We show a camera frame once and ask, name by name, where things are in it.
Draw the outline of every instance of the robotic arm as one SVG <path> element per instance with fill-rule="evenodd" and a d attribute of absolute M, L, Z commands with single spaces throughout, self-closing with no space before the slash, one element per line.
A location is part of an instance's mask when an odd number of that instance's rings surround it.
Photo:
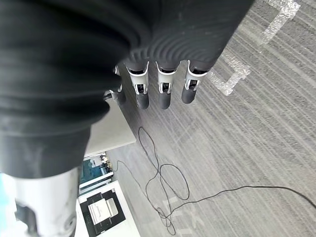
<path fill-rule="evenodd" d="M 253 0 L 15 0 L 0 3 L 0 172 L 15 190 L 26 236 L 69 237 L 90 127 L 121 92 L 123 61 L 139 108 L 149 105 L 148 62 L 159 104 L 189 60 L 182 100 L 194 100 Z"/>

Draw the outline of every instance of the striped carpet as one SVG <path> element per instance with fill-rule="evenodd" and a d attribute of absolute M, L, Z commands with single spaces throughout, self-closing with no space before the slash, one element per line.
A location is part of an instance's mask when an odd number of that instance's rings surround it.
<path fill-rule="evenodd" d="M 185 105 L 181 91 L 186 72 L 177 73 L 171 106 L 158 108 L 157 70 L 149 68 L 150 107 L 135 106 L 133 90 L 123 78 L 130 101 L 122 111 L 135 136 L 143 126 L 152 136 L 160 164 L 174 164 L 190 187 L 189 200 L 242 185 L 292 187 L 316 202 L 316 1 L 258 0 L 214 68 Z M 154 149 L 141 133 L 150 158 Z M 155 168 L 139 140 L 108 152 L 124 161 L 119 180 L 142 237 L 167 237 L 144 196 Z M 171 166 L 164 179 L 181 196 L 186 186 Z M 184 201 L 167 187 L 171 208 Z M 166 195 L 155 179 L 148 186 L 154 207 L 168 213 Z M 286 190 L 243 189 L 188 204 L 172 215 L 177 237 L 313 237 L 316 210 Z"/>

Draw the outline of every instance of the black rubber fingertip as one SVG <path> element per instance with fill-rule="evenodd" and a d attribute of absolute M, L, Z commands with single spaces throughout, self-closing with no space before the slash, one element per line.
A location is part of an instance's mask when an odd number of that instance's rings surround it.
<path fill-rule="evenodd" d="M 126 102 L 126 96 L 123 90 L 121 92 L 113 92 L 112 97 L 119 106 L 123 105 Z"/>
<path fill-rule="evenodd" d="M 147 94 L 139 94 L 136 95 L 136 101 L 137 101 L 137 106 L 142 109 L 145 110 L 148 108 L 149 106 L 149 96 L 148 93 Z"/>
<path fill-rule="evenodd" d="M 190 104 L 192 101 L 194 101 L 194 98 L 196 96 L 197 91 L 193 89 L 186 90 L 185 87 L 183 87 L 181 99 L 183 103 Z"/>
<path fill-rule="evenodd" d="M 161 109 L 166 110 L 170 106 L 171 93 L 159 93 L 159 106 Z"/>

